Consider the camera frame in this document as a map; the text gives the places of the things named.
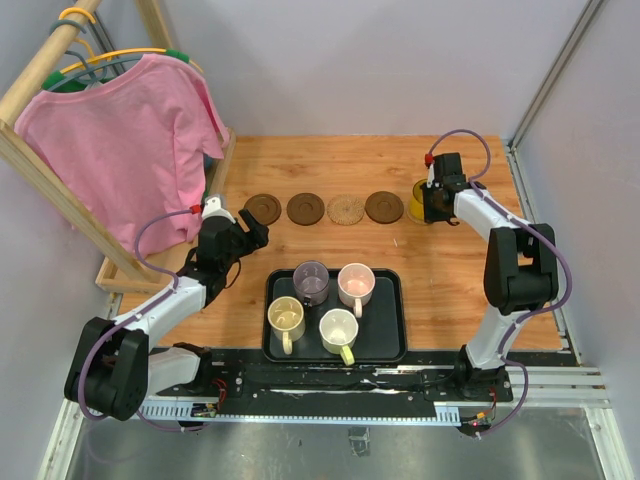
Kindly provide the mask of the brown wooden coaster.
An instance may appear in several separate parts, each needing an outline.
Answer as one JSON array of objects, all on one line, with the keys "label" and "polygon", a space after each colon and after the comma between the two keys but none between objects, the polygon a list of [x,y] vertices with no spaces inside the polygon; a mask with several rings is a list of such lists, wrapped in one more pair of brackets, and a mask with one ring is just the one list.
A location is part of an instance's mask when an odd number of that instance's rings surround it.
[{"label": "brown wooden coaster", "polygon": [[271,194],[261,193],[250,197],[244,204],[253,217],[261,224],[269,226],[281,216],[280,201]]},{"label": "brown wooden coaster", "polygon": [[379,224],[391,224],[398,221],[404,213],[401,199],[394,193],[378,191],[372,193],[365,202],[368,217]]},{"label": "brown wooden coaster", "polygon": [[296,225],[314,225],[323,218],[324,213],[324,202],[314,193],[296,194],[287,203],[287,215]]}]

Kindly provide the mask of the woven rattan coaster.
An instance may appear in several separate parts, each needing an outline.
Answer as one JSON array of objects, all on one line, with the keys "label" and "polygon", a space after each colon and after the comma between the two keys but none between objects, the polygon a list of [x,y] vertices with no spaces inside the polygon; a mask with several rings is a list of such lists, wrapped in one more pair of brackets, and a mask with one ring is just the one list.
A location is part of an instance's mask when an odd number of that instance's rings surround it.
[{"label": "woven rattan coaster", "polygon": [[351,226],[359,223],[364,216],[364,203],[353,195],[338,195],[327,205],[327,215],[335,224]]},{"label": "woven rattan coaster", "polygon": [[422,217],[418,218],[416,216],[414,216],[411,211],[407,211],[406,212],[406,216],[409,220],[411,220],[412,222],[421,225],[421,226],[427,226],[430,225],[429,222],[425,222],[424,219]]}]

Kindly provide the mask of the purple cup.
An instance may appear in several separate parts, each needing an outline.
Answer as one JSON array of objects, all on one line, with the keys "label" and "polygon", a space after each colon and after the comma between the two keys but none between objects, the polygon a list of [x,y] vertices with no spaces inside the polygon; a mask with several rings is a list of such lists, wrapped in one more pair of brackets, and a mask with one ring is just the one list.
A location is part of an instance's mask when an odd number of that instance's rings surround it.
[{"label": "purple cup", "polygon": [[305,261],[297,266],[292,277],[298,300],[304,307],[322,304],[329,294],[329,271],[318,261]]}]

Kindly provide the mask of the cream yellow mug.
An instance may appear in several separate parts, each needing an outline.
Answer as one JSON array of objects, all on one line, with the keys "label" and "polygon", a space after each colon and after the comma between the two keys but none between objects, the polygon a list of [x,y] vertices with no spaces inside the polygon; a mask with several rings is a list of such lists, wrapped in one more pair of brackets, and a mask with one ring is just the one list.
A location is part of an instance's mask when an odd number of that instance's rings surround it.
[{"label": "cream yellow mug", "polygon": [[267,320],[284,353],[291,355],[294,343],[300,340],[306,331],[303,304],[295,297],[278,297],[267,309]]}]

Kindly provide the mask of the pink mug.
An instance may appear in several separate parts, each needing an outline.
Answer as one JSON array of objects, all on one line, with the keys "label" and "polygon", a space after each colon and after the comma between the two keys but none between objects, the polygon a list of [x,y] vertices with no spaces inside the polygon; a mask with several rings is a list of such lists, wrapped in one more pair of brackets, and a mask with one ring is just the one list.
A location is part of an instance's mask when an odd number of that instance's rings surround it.
[{"label": "pink mug", "polygon": [[345,265],[338,273],[337,285],[340,301],[351,308],[360,319],[364,306],[370,301],[376,279],[373,271],[361,263]]}]

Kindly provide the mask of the white mug yellow handle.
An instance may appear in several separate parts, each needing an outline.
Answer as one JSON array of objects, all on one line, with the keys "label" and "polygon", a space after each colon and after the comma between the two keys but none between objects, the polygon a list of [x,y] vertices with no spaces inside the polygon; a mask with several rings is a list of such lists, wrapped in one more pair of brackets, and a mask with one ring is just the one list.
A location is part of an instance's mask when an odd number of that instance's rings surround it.
[{"label": "white mug yellow handle", "polygon": [[319,333],[323,348],[339,355],[346,366],[355,364],[352,347],[359,333],[356,317],[345,309],[327,311],[319,322]]}]

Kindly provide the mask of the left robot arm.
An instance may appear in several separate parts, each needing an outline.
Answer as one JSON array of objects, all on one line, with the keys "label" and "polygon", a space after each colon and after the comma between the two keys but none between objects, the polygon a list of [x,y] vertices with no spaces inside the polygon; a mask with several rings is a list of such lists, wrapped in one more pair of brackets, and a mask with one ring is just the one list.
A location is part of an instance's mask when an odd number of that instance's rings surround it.
[{"label": "left robot arm", "polygon": [[176,344],[159,354],[153,350],[170,330],[230,287],[229,271],[267,246],[269,229],[246,209],[237,217],[222,207],[189,211],[202,216],[197,244],[181,269],[171,273],[169,284],[112,320],[92,318],[81,332],[63,392],[90,420],[126,421],[148,394],[174,385],[195,396],[213,386],[206,349]]}]

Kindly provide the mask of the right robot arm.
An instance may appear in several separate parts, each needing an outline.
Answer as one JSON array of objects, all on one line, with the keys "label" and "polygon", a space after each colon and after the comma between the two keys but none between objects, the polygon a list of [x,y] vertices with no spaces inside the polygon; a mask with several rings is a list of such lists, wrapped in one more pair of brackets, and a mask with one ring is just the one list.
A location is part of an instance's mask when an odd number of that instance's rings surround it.
[{"label": "right robot arm", "polygon": [[558,294],[555,244],[547,224],[531,224],[498,203],[486,188],[469,181],[458,153],[427,154],[428,177],[421,186],[427,223],[460,220],[487,243],[483,288],[488,308],[478,332],[461,351],[464,368],[453,375],[455,392],[474,400],[486,392],[486,371],[501,368],[522,324]]}]

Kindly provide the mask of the wooden clothes rack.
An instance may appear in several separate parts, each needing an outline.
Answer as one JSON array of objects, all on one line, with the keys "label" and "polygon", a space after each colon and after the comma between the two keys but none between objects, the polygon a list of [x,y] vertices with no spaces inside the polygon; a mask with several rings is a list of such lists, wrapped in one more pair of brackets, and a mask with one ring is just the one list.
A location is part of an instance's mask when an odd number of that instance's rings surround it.
[{"label": "wooden clothes rack", "polygon": [[[102,251],[109,263],[112,263],[132,281],[150,282],[154,279],[154,274],[142,263],[148,255],[142,256],[139,252],[126,251],[14,130],[16,121],[33,98],[41,91],[47,91],[42,90],[41,85],[50,72],[56,68],[64,52],[70,49],[71,44],[84,29],[84,26],[94,21],[96,7],[97,5],[93,1],[79,1],[66,8],[51,28],[50,35],[43,47],[2,98],[1,152],[5,160],[34,186],[74,228],[80,230]],[[203,76],[197,64],[186,61],[182,57],[171,56],[168,53],[155,55],[179,59]],[[71,77],[72,74],[69,73],[69,70],[79,66],[80,64],[76,61],[63,68],[62,72],[67,77]],[[226,154],[232,151],[235,137],[229,129],[226,128],[226,131],[228,141],[223,148],[223,158],[206,157],[204,170],[207,159],[223,160]]]}]

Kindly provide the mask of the pink t-shirt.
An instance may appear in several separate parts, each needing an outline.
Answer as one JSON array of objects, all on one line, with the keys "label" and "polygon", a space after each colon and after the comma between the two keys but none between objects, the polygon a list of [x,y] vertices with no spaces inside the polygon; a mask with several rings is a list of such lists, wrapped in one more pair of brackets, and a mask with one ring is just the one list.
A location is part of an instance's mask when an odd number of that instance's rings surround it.
[{"label": "pink t-shirt", "polygon": [[228,134],[204,77],[145,54],[123,75],[74,93],[41,91],[14,130],[128,252],[162,252],[197,235],[185,214],[206,189],[204,159]]}]

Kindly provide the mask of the black serving tray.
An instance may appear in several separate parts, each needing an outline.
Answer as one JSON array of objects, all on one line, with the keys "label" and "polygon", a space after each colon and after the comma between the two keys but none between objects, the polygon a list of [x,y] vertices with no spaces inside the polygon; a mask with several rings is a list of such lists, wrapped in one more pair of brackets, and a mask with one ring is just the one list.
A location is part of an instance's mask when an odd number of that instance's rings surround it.
[{"label": "black serving tray", "polygon": [[[319,322],[334,308],[344,308],[337,286],[339,270],[329,270],[328,298],[319,306],[304,310],[305,333],[293,344],[287,355],[268,321],[263,322],[262,351],[275,363],[340,364],[340,356],[328,352],[322,345]],[[407,353],[406,327],[398,275],[389,269],[376,269],[375,288],[370,301],[363,307],[358,320],[359,333],[352,351],[358,364],[387,364],[401,360]]]}]

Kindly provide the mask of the grey clothes hanger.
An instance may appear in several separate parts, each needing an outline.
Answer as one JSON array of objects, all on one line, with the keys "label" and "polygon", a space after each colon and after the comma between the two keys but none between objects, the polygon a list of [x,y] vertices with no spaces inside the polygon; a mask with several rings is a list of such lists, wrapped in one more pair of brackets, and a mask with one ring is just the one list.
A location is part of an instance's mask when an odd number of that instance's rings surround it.
[{"label": "grey clothes hanger", "polygon": [[73,57],[80,66],[69,70],[71,77],[67,77],[60,69],[54,70],[42,83],[42,90],[72,92],[97,87],[122,75],[126,64],[133,64],[143,57],[142,54],[127,55],[111,61],[102,61],[97,66],[89,66],[86,62],[88,57],[82,53],[67,49],[64,56]]}]

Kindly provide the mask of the yellow clothes hanger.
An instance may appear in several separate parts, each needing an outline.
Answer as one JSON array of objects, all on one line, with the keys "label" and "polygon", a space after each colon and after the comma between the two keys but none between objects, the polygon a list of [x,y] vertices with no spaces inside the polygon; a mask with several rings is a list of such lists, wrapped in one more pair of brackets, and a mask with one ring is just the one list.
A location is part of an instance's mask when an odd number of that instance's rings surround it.
[{"label": "yellow clothes hanger", "polygon": [[135,1],[136,8],[141,17],[143,26],[152,42],[151,47],[135,47],[114,50],[99,55],[91,55],[86,58],[89,66],[97,66],[102,61],[115,60],[117,57],[124,57],[133,54],[167,54],[176,52],[175,42],[169,31],[168,22],[164,16],[164,8],[161,1],[140,0]]}]

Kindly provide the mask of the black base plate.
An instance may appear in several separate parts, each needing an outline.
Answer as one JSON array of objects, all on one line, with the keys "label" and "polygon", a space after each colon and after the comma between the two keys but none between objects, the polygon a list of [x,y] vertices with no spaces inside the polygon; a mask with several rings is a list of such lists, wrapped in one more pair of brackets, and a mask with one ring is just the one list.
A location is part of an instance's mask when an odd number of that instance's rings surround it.
[{"label": "black base plate", "polygon": [[221,412],[230,417],[277,420],[382,420],[436,417],[439,402],[492,414],[512,400],[507,373],[496,385],[458,387],[451,351],[409,351],[401,360],[345,367],[329,360],[276,363],[259,349],[215,349],[210,383],[195,391],[183,385],[161,392],[197,407],[222,396]]}]

